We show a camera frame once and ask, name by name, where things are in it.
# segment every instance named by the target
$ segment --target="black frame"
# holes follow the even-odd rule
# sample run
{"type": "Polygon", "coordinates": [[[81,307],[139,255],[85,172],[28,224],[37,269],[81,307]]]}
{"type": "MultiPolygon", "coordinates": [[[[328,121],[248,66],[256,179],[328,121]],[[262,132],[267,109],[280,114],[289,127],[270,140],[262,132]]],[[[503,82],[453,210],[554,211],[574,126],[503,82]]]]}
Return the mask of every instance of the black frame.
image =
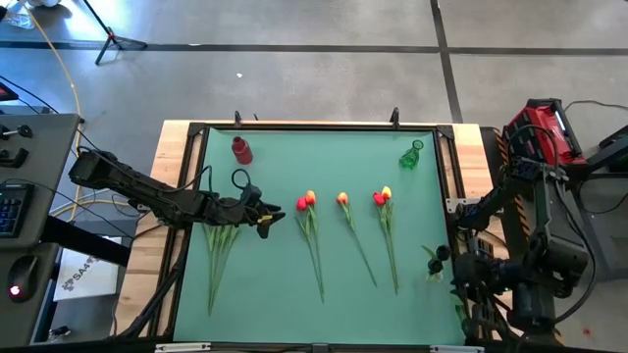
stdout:
{"type": "MultiPolygon", "coordinates": [[[[210,128],[215,129],[227,129],[227,130],[274,130],[274,131],[398,131],[398,132],[430,132],[433,136],[433,142],[436,152],[437,173],[439,175],[439,184],[441,187],[442,207],[445,215],[445,229],[447,233],[447,241],[449,247],[452,249],[452,267],[455,269],[455,258],[460,254],[460,247],[458,238],[456,236],[457,229],[447,221],[447,207],[446,199],[450,198],[450,191],[448,188],[448,182],[445,171],[445,157],[443,156],[443,148],[441,146],[441,138],[445,138],[447,149],[449,151],[449,158],[451,162],[451,170],[453,176],[453,182],[455,184],[456,198],[464,198],[464,185],[462,182],[462,173],[460,171],[460,165],[458,161],[457,150],[455,146],[454,133],[452,126],[445,125],[404,125],[404,124],[381,124],[381,123],[361,123],[357,124],[343,124],[343,123],[328,123],[328,124],[295,124],[291,122],[286,123],[266,123],[266,124],[247,124],[236,120],[232,122],[210,122],[210,123],[190,123],[187,130],[187,137],[185,141],[185,149],[183,151],[183,162],[179,175],[179,181],[177,187],[181,187],[185,184],[187,175],[189,173],[190,161],[192,156],[192,150],[194,141],[197,136],[201,136],[200,150],[198,153],[198,159],[196,161],[195,174],[200,173],[207,151],[207,143],[209,139],[210,128]]],[[[193,189],[198,190],[200,186],[200,178],[194,183],[193,189]]],[[[176,241],[177,232],[169,229],[166,247],[164,248],[164,255],[162,259],[161,269],[158,277],[158,285],[163,282],[164,277],[168,274],[170,265],[172,263],[172,256],[174,251],[174,244],[176,241]]],[[[187,248],[189,246],[189,240],[191,237],[191,227],[188,227],[183,234],[183,243],[181,246],[181,255],[186,256],[187,248]]],[[[173,301],[170,307],[170,316],[168,323],[164,331],[164,335],[168,336],[172,340],[175,329],[175,321],[177,311],[179,310],[179,301],[181,300],[181,291],[183,286],[183,273],[185,270],[185,261],[181,264],[181,276],[177,278],[175,283],[175,292],[173,295],[173,301]]],[[[463,301],[465,312],[469,313],[469,307],[466,301],[463,301]]],[[[159,318],[161,314],[161,307],[151,318],[149,323],[148,335],[157,335],[157,329],[159,326],[159,318]]],[[[236,342],[212,342],[212,349],[225,349],[225,350],[259,350],[259,349],[289,349],[293,350],[303,349],[312,346],[314,343],[295,345],[289,343],[236,343],[236,342]]],[[[427,350],[428,345],[362,345],[362,344],[324,344],[326,347],[333,346],[335,349],[344,351],[388,351],[388,350],[427,350]]]]}

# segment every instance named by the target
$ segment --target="wooden board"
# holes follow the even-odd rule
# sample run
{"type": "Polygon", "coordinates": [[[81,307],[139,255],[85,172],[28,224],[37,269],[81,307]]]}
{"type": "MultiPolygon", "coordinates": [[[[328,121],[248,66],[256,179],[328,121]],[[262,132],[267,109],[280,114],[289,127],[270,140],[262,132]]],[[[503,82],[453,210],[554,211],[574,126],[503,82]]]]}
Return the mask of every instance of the wooden board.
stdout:
{"type": "MultiPolygon", "coordinates": [[[[176,186],[181,170],[183,151],[187,137],[187,129],[190,123],[225,123],[225,121],[165,121],[162,127],[159,144],[153,162],[151,177],[161,180],[171,186],[176,186]]],[[[264,124],[285,124],[286,122],[244,122],[244,124],[264,125],[264,124]]],[[[328,125],[330,122],[291,122],[295,125],[328,125]]],[[[339,123],[343,125],[360,126],[362,124],[372,125],[373,123],[347,122],[339,123]]],[[[390,123],[381,123],[382,126],[390,126],[390,123]]],[[[434,124],[403,124],[405,126],[433,126],[434,124]]],[[[467,198],[480,198],[491,189],[491,175],[480,134],[480,127],[472,124],[452,125],[455,134],[455,144],[458,153],[458,161],[463,178],[463,185],[467,198]]],[[[196,161],[198,156],[198,146],[200,137],[194,141],[194,152],[190,159],[190,168],[187,180],[191,180],[196,171],[196,161]]],[[[445,156],[445,170],[447,172],[448,187],[450,192],[455,189],[452,182],[451,163],[448,156],[445,156]]],[[[148,216],[142,220],[138,231],[142,231],[156,224],[156,220],[148,216]]],[[[159,268],[161,266],[162,255],[166,243],[167,229],[159,227],[148,232],[142,238],[138,239],[131,251],[129,264],[127,265],[127,274],[125,276],[118,308],[116,309],[116,317],[118,319],[118,332],[126,329],[139,312],[144,308],[152,296],[157,285],[157,277],[159,276],[159,268]]],[[[498,219],[494,219],[489,227],[489,231],[497,234],[503,239],[501,224],[498,219]]],[[[484,240],[490,242],[495,248],[496,257],[507,258],[507,250],[495,239],[483,234],[480,235],[484,240]]],[[[181,235],[178,236],[177,246],[175,247],[174,259],[176,259],[179,245],[181,244],[181,235]]],[[[500,297],[502,301],[510,305],[511,297],[506,293],[500,297]]],[[[163,333],[170,314],[170,304],[172,300],[172,289],[166,296],[158,333],[163,333]]]]}

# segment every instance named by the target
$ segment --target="concrete floor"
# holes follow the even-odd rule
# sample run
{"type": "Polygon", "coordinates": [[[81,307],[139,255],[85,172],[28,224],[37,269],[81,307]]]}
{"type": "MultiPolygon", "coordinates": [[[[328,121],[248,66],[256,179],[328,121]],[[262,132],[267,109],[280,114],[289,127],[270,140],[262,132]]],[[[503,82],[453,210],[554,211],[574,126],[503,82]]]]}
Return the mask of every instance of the concrete floor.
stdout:
{"type": "MultiPolygon", "coordinates": [[[[628,2],[623,0],[442,0],[437,6],[445,30],[441,40],[430,0],[93,0],[92,5],[119,35],[179,44],[171,47],[174,51],[112,50],[101,67],[93,65],[97,51],[61,51],[76,82],[85,133],[145,173],[164,120],[230,119],[239,110],[245,119],[255,113],[262,120],[384,121],[396,106],[405,122],[461,118],[502,126],[528,98],[628,103],[628,51],[621,51],[628,48],[628,2]],[[583,50],[451,54],[444,71],[438,53],[444,38],[457,48],[583,50]],[[193,51],[186,44],[412,46],[422,53],[356,53],[350,47],[341,53],[193,51]]],[[[104,39],[79,0],[35,13],[53,41],[86,48],[104,39]]],[[[9,48],[11,41],[28,47],[42,38],[37,30],[0,25],[0,75],[57,110],[74,112],[54,55],[9,48]]],[[[589,152],[627,118],[623,111],[597,106],[569,110],[589,152]]],[[[74,187],[63,180],[59,190],[72,194],[74,187]]],[[[120,217],[106,207],[94,209],[120,217]]],[[[566,343],[627,350],[626,293],[626,280],[600,284],[581,311],[560,326],[566,343]],[[584,335],[583,328],[591,334],[584,335]]],[[[567,304],[557,305],[560,312],[567,304]]]]}

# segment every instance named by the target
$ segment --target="green table surface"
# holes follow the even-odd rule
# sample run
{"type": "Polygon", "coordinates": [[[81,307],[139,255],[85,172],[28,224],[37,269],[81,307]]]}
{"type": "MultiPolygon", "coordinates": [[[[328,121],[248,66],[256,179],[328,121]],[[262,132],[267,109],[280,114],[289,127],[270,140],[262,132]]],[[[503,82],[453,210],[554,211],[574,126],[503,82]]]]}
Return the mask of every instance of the green table surface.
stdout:
{"type": "MultiPolygon", "coordinates": [[[[192,231],[177,313],[175,341],[344,344],[462,344],[449,294],[450,262],[442,282],[426,282],[429,256],[421,248],[447,244],[445,215],[431,132],[230,131],[212,129],[205,165],[213,189],[239,197],[231,183],[249,171],[262,199],[286,217],[268,239],[241,227],[211,316],[209,253],[200,225],[192,231]],[[236,135],[248,141],[253,162],[241,166],[231,151],[236,135]],[[398,158],[421,139],[418,167],[398,158]],[[392,189],[394,249],[399,277],[395,295],[389,257],[372,194],[392,189]],[[295,221],[295,202],[317,195],[325,303],[321,302],[306,242],[295,221]],[[349,196],[357,233],[378,287],[370,280],[336,196],[349,196]]],[[[201,182],[206,189],[207,176],[201,182]]]]}

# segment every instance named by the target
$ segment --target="red bottle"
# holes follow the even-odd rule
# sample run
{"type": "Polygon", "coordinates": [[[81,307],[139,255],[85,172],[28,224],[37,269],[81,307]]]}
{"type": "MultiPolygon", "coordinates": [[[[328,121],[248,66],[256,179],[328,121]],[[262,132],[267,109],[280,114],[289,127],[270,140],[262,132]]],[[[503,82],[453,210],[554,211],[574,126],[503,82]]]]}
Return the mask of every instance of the red bottle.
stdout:
{"type": "Polygon", "coordinates": [[[239,136],[234,137],[232,151],[234,151],[235,158],[240,164],[246,165],[253,161],[253,154],[251,153],[251,148],[248,146],[248,142],[239,136]]]}

